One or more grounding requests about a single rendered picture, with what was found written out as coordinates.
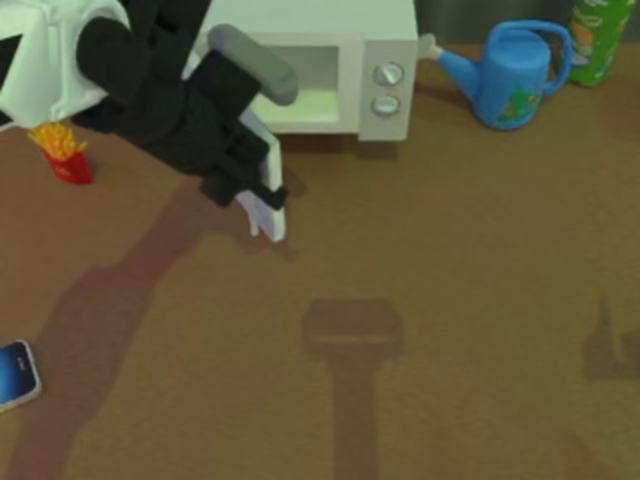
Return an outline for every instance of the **phone screen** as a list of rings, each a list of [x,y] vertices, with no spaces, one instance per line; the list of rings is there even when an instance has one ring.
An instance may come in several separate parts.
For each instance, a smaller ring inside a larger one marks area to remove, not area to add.
[[[27,346],[15,342],[0,348],[0,404],[14,401],[37,388]]]

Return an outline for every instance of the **blue watering can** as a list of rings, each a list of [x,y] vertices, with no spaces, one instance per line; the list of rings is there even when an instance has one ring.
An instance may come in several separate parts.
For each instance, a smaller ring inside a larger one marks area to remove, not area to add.
[[[551,49],[535,31],[550,32],[562,40],[565,60],[552,81],[548,80]],[[420,58],[440,65],[469,99],[476,116],[498,130],[514,130],[531,120],[540,99],[557,92],[567,81],[571,56],[567,29],[538,20],[496,25],[477,63],[443,50],[433,35],[420,38]]]

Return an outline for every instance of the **brown table surface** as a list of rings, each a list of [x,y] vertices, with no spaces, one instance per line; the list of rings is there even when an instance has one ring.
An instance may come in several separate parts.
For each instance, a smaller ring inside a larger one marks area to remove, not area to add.
[[[3,134],[0,341],[45,391],[0,478],[637,480],[638,58],[513,133],[421,65],[405,143],[283,139],[279,246],[118,139],[75,187]]]

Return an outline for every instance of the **microwave knob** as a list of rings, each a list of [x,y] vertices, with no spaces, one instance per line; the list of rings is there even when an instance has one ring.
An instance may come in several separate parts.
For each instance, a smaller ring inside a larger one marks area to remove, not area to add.
[[[400,65],[388,63],[377,67],[374,74],[376,83],[382,87],[395,87],[404,78],[404,70]]]
[[[384,95],[376,98],[371,108],[380,117],[391,117],[400,111],[400,100],[391,95]]]

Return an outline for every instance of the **smartphone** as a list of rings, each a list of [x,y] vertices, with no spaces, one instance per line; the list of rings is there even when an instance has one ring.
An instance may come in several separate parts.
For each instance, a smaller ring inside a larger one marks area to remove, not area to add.
[[[0,347],[0,412],[36,398],[42,391],[31,348],[27,342]]]

